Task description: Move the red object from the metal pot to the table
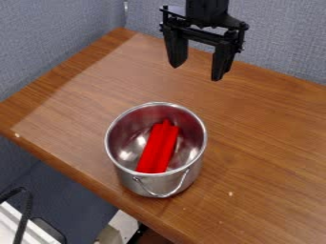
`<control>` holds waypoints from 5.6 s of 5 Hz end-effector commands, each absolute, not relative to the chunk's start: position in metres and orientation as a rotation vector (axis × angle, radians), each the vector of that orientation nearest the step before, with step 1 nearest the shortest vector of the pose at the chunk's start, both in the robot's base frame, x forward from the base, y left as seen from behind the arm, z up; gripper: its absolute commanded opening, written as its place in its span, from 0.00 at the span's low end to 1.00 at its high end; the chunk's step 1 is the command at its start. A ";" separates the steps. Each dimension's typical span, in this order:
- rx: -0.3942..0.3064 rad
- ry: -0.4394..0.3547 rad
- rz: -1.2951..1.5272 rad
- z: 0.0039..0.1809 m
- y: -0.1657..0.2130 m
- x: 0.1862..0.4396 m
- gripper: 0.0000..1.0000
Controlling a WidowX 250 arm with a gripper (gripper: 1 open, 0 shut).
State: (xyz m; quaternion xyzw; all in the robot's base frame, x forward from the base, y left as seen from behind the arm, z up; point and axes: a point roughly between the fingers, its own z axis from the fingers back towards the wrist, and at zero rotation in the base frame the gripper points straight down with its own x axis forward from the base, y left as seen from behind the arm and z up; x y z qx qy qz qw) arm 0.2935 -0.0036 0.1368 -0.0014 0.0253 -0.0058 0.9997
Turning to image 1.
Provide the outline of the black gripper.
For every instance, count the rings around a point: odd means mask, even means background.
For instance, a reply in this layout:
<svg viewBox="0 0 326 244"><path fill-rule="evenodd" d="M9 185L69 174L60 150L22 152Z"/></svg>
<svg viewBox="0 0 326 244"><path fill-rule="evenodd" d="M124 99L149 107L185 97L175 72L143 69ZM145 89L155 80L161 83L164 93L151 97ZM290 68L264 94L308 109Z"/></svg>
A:
<svg viewBox="0 0 326 244"><path fill-rule="evenodd" d="M211 80L223 79L231 69L235 51L242 51L244 32L250 26L228 15L230 0L185 0L184 8L163 6L163 27L168 61L177 68L187 59L188 40L184 33L199 42L215 46Z"/></svg>

